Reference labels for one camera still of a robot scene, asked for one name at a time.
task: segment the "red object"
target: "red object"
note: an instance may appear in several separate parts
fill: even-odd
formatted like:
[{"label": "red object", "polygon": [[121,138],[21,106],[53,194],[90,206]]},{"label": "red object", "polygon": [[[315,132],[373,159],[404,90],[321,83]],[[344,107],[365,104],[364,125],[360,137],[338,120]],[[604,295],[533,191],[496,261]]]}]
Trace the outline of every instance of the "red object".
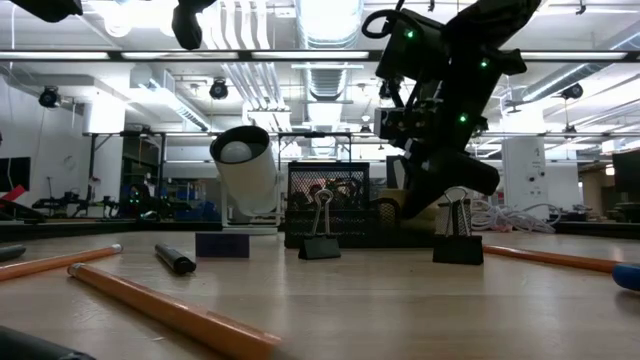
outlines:
[{"label": "red object", "polygon": [[4,196],[1,197],[0,199],[7,200],[7,201],[16,201],[16,199],[18,199],[20,196],[22,196],[22,194],[24,194],[25,192],[27,192],[27,190],[25,190],[22,187],[22,185],[18,185],[15,188],[13,188],[13,190],[11,190],[8,193],[4,194]]}]

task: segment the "silver binder clip handle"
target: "silver binder clip handle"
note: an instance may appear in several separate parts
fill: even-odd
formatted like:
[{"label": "silver binder clip handle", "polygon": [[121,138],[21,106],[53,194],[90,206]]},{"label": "silver binder clip handle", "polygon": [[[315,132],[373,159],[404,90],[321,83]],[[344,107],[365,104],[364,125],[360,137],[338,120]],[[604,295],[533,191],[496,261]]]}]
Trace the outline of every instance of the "silver binder clip handle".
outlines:
[{"label": "silver binder clip handle", "polygon": [[318,222],[320,222],[320,211],[322,211],[322,199],[320,197],[321,195],[326,195],[327,196],[327,202],[324,205],[324,230],[325,230],[325,235],[329,235],[329,233],[330,233],[330,228],[329,228],[329,203],[331,202],[331,200],[333,200],[333,193],[330,190],[322,189],[322,190],[318,191],[314,195],[314,198],[316,200],[316,204],[318,204],[318,207],[316,209],[316,218],[313,221],[312,236],[316,235],[316,231],[318,230]]}]

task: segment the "white cylinder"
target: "white cylinder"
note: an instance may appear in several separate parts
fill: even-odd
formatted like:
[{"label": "white cylinder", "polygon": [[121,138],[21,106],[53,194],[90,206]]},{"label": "white cylinder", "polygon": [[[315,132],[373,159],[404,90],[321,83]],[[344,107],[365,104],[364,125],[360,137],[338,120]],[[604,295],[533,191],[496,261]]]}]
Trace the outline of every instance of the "white cylinder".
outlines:
[{"label": "white cylinder", "polygon": [[[233,142],[243,142],[251,149],[246,161],[225,162],[223,149]],[[240,126],[226,131],[211,144],[211,156],[229,195],[238,210],[247,216],[265,215],[277,204],[277,169],[269,134],[257,126]]]}]

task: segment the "pipe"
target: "pipe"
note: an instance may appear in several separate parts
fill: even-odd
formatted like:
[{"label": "pipe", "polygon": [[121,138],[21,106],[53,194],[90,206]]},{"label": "pipe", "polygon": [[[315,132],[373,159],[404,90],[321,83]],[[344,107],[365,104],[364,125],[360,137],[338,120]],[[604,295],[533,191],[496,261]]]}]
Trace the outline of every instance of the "pipe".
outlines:
[{"label": "pipe", "polygon": [[[211,9],[211,37],[213,38],[214,43],[217,45],[220,50],[227,50],[229,47],[224,40],[223,32],[222,32],[222,9],[221,9],[220,1],[217,1],[215,4],[209,7]],[[234,84],[241,95],[243,95],[243,99],[251,104],[251,107],[257,109],[260,107],[260,104],[256,99],[253,98],[251,92],[248,90],[248,84],[244,80],[244,77],[240,74],[240,69],[236,63],[226,64],[229,74],[233,76],[235,79]]]},{"label": "pipe", "polygon": [[[203,23],[201,24],[201,26],[203,27],[202,40],[204,41],[205,46],[207,46],[207,48],[211,50],[218,49],[218,46],[216,45],[216,41],[215,41],[215,35],[221,33],[221,29],[219,29],[220,16],[216,17],[215,10],[212,7],[209,7],[202,12],[202,19],[203,19],[202,21]],[[217,32],[214,31],[212,24],[217,25],[218,29],[215,29],[215,30],[218,30]],[[222,71],[224,71],[227,78],[231,79],[231,82],[238,90],[238,93],[240,94],[242,99],[250,103],[249,96],[247,95],[244,88],[240,85],[240,80],[238,79],[238,77],[231,71],[229,64],[222,63],[221,67],[222,67]]]},{"label": "pipe", "polygon": [[585,118],[572,121],[571,125],[577,124],[576,129],[578,130],[585,129],[589,126],[593,126],[595,124],[620,117],[630,112],[634,112],[637,110],[638,104],[640,104],[640,98],[610,108],[598,115],[587,116]]},{"label": "pipe", "polygon": [[[242,11],[242,27],[240,38],[244,43],[245,48],[249,50],[255,50],[256,46],[253,43],[253,31],[251,31],[251,4],[249,0],[240,0],[240,9]],[[262,63],[254,63],[253,68],[256,70],[256,73],[260,77],[260,81],[264,85],[264,89],[267,92],[267,96],[269,97],[269,107],[277,108],[278,101],[273,95],[273,91],[271,90],[271,86],[269,85],[269,80],[264,72],[264,67]],[[257,91],[260,93],[260,97],[264,99],[264,94],[259,85],[256,87]]]},{"label": "pipe", "polygon": [[[610,38],[598,48],[601,50],[640,50],[640,21]],[[544,99],[611,65],[611,63],[585,63],[563,66],[537,83],[526,87],[520,94],[520,98],[524,102]]]},{"label": "pipe", "polygon": [[[234,0],[223,0],[226,8],[226,21],[224,29],[224,38],[231,46],[231,49],[240,49],[238,38],[236,36],[236,6]],[[258,107],[266,109],[267,102],[261,94],[260,87],[255,81],[255,78],[251,74],[249,65],[247,63],[240,63],[238,66],[238,75],[242,78],[243,84],[246,84],[246,91],[251,97],[259,104]]]},{"label": "pipe", "polygon": [[[256,1],[256,20],[258,45],[262,50],[269,50],[271,46],[269,45],[269,38],[267,37],[267,0]],[[266,76],[272,85],[273,95],[278,103],[278,108],[286,109],[284,96],[282,95],[282,89],[280,88],[280,82],[278,81],[278,75],[276,74],[276,67],[274,63],[270,62],[261,65],[266,68]]]}]

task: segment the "blue object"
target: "blue object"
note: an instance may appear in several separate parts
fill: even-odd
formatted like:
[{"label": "blue object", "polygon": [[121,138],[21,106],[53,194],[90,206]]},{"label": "blue object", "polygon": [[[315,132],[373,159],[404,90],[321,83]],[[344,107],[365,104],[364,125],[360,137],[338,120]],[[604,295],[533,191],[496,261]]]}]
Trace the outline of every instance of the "blue object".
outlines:
[{"label": "blue object", "polygon": [[249,235],[196,233],[196,257],[249,258]]},{"label": "blue object", "polygon": [[640,264],[619,264],[613,268],[613,281],[625,289],[640,291]]},{"label": "blue object", "polygon": [[216,211],[216,205],[211,201],[200,203],[191,210],[176,211],[173,217],[176,221],[221,221],[221,216]]}]

